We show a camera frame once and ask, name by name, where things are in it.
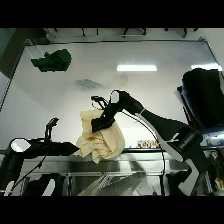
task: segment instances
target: glossy white surface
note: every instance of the glossy white surface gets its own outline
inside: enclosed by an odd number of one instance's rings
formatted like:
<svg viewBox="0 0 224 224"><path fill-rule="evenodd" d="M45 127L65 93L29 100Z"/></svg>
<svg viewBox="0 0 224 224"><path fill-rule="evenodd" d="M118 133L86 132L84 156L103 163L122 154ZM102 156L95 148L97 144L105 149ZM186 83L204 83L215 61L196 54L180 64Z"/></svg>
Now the glossy white surface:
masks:
<svg viewBox="0 0 224 224"><path fill-rule="evenodd" d="M59 49L67 49L72 55L66 72L42 73L32 65L31 58ZM15 137L43 137L45 125L52 117L60 119L53 129L52 140L75 144L82 133L80 111L92 109L91 96L108 99L114 89L129 92L153 113L187 123L174 91L192 65L210 63L215 61L202 42L102 42L26 47L0 114L0 149L5 149ZM155 65L157 71L120 75L117 66L130 64ZM133 145L135 138L152 139L139 123L123 114L116 118L127 147Z"/></svg>

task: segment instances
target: green cloth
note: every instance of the green cloth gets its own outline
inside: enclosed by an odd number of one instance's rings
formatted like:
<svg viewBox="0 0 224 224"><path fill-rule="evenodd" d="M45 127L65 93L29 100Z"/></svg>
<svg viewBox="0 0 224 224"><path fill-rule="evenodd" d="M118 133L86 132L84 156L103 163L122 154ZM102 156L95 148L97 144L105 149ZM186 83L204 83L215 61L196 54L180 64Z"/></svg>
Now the green cloth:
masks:
<svg viewBox="0 0 224 224"><path fill-rule="evenodd" d="M71 63L71 54L66 50L58 50L52 54L46 52L44 58L31 59L35 67L38 67L41 72L47 71L66 71Z"/></svg>

